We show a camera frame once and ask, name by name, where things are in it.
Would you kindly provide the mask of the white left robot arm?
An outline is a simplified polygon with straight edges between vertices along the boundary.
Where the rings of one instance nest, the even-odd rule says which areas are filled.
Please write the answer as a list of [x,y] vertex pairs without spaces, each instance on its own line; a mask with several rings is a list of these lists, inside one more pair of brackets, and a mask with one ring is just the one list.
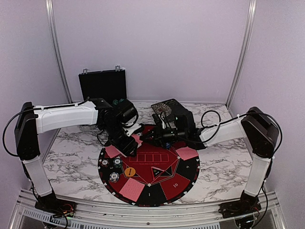
[[53,106],[33,106],[23,104],[14,129],[16,151],[23,164],[26,175],[36,188],[38,202],[49,212],[60,209],[60,201],[46,176],[40,159],[38,134],[76,125],[96,125],[108,134],[108,143],[124,156],[136,156],[138,144],[128,133],[127,122],[138,119],[133,103],[125,99],[112,106],[102,98],[87,98],[83,102]]

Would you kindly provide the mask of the grey 10 chips seat two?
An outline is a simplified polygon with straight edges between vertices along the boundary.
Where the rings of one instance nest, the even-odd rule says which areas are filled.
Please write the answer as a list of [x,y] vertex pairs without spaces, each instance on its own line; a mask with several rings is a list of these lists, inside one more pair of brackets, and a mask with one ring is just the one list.
[[109,181],[112,182],[112,183],[116,183],[119,181],[119,178],[120,178],[120,174],[117,173],[117,172],[112,172],[110,175],[109,175]]

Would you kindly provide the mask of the red playing card deck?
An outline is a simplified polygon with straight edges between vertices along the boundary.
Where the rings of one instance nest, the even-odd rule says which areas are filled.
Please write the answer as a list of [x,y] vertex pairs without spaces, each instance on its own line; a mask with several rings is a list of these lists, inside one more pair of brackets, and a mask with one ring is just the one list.
[[140,139],[140,136],[133,134],[132,137],[135,139],[136,143],[138,144],[138,147],[140,147],[142,145],[142,140]]

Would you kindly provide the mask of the red cards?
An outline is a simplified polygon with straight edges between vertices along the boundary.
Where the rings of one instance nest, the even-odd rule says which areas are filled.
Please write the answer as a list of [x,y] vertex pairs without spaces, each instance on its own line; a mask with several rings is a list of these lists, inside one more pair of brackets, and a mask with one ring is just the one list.
[[120,154],[120,151],[112,145],[105,147],[105,151],[106,151],[107,155],[109,156],[109,158],[114,158]]
[[195,149],[189,147],[182,147],[176,149],[176,153],[182,160],[188,160],[198,156],[198,153]]
[[131,201],[137,201],[144,187],[145,184],[133,178],[129,178],[119,193]]

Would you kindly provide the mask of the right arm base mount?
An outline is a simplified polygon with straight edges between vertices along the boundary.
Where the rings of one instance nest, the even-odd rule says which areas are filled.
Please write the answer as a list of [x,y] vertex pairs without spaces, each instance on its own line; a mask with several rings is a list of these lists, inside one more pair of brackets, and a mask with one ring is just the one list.
[[253,212],[258,212],[261,209],[262,207],[259,203],[250,205],[249,202],[238,200],[220,204],[218,212],[222,214],[224,219],[226,219],[230,217],[236,217],[245,214],[250,214]]

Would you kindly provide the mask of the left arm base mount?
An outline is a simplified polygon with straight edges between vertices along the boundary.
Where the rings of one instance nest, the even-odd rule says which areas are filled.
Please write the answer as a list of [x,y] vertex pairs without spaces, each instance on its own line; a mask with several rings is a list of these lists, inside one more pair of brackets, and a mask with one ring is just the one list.
[[63,200],[59,199],[57,204],[55,204],[52,207],[45,207],[42,203],[36,202],[35,208],[43,211],[47,211],[49,213],[55,214],[55,217],[61,217],[63,214],[66,217],[73,217],[75,209],[76,209],[76,203],[73,201]]

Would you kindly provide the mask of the green 50 chips seat three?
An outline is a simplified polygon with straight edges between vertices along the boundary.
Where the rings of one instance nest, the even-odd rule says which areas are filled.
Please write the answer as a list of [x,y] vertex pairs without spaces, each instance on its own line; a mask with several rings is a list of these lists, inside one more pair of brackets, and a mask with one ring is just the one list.
[[120,158],[115,158],[115,159],[113,160],[113,166],[114,166],[115,168],[120,168],[120,167],[122,167],[122,160],[121,160]]

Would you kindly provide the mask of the orange big blind button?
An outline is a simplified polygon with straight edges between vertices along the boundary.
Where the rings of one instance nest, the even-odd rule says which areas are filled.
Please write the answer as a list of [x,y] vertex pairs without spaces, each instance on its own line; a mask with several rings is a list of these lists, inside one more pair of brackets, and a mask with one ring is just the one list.
[[133,167],[128,167],[125,169],[124,174],[127,177],[133,177],[136,174],[136,170]]

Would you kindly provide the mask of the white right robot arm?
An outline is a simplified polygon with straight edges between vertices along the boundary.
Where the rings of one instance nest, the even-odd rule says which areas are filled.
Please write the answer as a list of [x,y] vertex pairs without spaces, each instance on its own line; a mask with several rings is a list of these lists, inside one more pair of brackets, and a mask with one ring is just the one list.
[[281,127],[272,116],[252,107],[245,114],[213,126],[203,125],[202,128],[195,126],[193,114],[187,109],[175,115],[175,127],[168,124],[164,112],[152,116],[157,125],[152,135],[153,142],[162,147],[183,141],[189,148],[198,150],[233,139],[247,139],[252,147],[252,166],[236,210],[245,214],[254,207],[283,139]]

